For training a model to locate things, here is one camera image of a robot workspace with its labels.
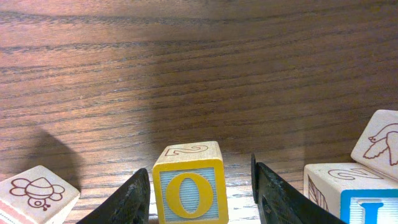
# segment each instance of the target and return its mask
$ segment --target brown wooden surface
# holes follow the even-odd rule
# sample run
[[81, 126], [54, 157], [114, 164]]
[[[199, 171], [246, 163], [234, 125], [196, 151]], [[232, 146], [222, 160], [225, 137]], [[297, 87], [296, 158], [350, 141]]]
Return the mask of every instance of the brown wooden surface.
[[74, 223], [165, 146], [215, 140], [231, 223], [259, 223], [251, 153], [302, 190], [305, 164], [351, 161], [371, 115], [398, 110], [397, 15], [373, 0], [0, 1], [0, 180], [48, 167], [81, 190]]

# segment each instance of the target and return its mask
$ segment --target yellow painted frame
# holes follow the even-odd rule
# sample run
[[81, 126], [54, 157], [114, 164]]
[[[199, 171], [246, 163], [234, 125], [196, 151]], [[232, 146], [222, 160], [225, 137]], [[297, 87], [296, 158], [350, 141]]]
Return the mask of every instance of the yellow painted frame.
[[226, 186], [225, 186], [225, 176], [224, 176], [224, 164], [220, 159], [204, 159], [197, 161], [187, 161], [187, 162], [173, 162], [165, 164], [156, 164], [152, 170], [152, 176], [154, 179], [155, 197], [156, 197], [156, 207], [157, 215], [159, 218], [159, 223], [166, 223], [164, 215], [164, 204], [163, 204], [163, 194], [160, 185], [160, 172], [165, 171], [176, 171], [176, 170], [187, 170], [187, 169], [202, 169], [214, 167], [215, 180], [216, 180], [216, 194], [217, 194], [217, 204], [218, 204], [218, 219], [217, 220], [192, 220], [186, 222], [169, 222], [173, 224], [224, 224], [228, 223], [228, 203], [226, 199]]

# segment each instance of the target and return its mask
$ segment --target cube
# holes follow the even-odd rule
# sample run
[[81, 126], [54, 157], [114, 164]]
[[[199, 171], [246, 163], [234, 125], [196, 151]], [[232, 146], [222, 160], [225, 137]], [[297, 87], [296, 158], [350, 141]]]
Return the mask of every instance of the cube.
[[79, 197], [72, 185], [37, 166], [0, 182], [0, 223], [63, 223]]
[[356, 143], [351, 157], [398, 179], [398, 111], [378, 110]]
[[398, 223], [398, 182], [361, 164], [306, 165], [303, 191], [346, 223]]
[[159, 223], [228, 223], [224, 165], [217, 142], [167, 146], [153, 171]]

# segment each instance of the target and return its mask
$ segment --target yellow letter block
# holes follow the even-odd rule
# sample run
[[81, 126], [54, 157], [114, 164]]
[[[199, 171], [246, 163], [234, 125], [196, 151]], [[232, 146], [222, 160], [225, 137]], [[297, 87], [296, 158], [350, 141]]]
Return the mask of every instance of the yellow letter block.
[[216, 141], [167, 146], [153, 172], [159, 223], [228, 223], [223, 157]]

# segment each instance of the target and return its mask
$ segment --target yellow letter o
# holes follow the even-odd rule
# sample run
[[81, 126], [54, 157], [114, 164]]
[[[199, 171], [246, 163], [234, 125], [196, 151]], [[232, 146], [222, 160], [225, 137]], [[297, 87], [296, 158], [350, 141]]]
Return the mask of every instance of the yellow letter o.
[[[181, 204], [180, 186], [184, 179], [192, 179], [199, 191], [199, 205], [193, 213], [187, 212]], [[213, 204], [213, 190], [210, 183], [201, 175], [183, 173], [176, 175], [166, 188], [166, 201], [171, 211], [183, 218], [197, 218], [204, 215]]]

